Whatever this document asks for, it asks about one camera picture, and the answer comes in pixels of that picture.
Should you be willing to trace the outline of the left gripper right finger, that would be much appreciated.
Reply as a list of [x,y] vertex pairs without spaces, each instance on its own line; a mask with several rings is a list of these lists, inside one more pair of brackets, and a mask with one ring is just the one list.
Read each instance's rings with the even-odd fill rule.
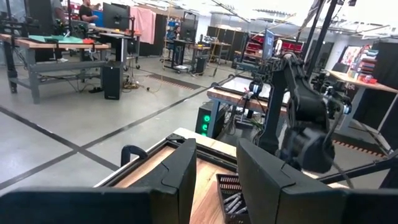
[[240,139],[239,183],[251,223],[397,224],[397,190],[332,188]]

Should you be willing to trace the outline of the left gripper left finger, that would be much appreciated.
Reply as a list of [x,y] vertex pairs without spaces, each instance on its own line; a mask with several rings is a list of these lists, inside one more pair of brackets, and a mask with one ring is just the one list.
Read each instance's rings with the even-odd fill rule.
[[1,196],[1,223],[189,223],[197,145],[187,139],[126,188],[32,187]]

